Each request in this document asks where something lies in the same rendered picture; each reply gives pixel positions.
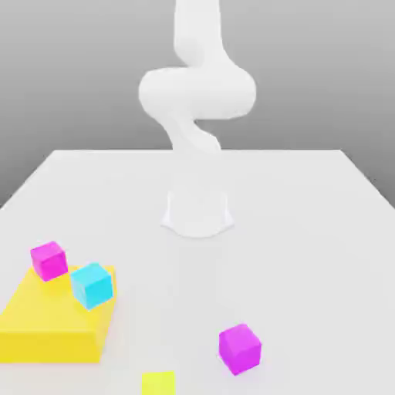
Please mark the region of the small cyan cube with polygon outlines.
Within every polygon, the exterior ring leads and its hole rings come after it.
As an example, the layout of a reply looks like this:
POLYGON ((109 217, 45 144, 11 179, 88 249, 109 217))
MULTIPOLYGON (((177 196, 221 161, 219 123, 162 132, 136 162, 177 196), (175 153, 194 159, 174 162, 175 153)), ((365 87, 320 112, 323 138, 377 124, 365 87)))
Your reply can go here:
POLYGON ((113 298, 111 274, 99 263, 90 263, 70 273, 74 297, 88 311, 113 298))

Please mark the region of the small magenta cube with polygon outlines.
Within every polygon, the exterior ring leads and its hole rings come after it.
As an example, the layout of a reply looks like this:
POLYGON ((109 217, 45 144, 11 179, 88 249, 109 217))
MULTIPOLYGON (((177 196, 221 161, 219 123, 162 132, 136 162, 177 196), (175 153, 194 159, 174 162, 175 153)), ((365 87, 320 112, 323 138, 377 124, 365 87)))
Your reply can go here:
POLYGON ((262 342, 244 323, 219 334, 218 352, 234 376, 260 364, 262 342))
POLYGON ((44 282, 68 272, 66 253, 55 241, 33 248, 30 255, 36 274, 44 282))

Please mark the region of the small yellow cube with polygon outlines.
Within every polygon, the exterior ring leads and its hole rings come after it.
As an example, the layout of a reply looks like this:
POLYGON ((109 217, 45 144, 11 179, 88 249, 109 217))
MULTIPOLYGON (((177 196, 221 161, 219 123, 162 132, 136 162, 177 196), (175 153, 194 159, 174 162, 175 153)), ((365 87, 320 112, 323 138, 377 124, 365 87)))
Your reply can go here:
POLYGON ((175 395, 174 371, 143 373, 141 395, 175 395))

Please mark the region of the large yellow box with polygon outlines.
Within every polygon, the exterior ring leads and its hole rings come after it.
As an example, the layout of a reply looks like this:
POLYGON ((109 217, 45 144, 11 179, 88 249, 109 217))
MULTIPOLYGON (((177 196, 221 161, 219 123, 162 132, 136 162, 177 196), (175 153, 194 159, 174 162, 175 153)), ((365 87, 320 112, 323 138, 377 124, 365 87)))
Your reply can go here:
POLYGON ((44 282, 29 268, 0 313, 0 363, 98 363, 115 303, 89 311, 68 273, 44 282))

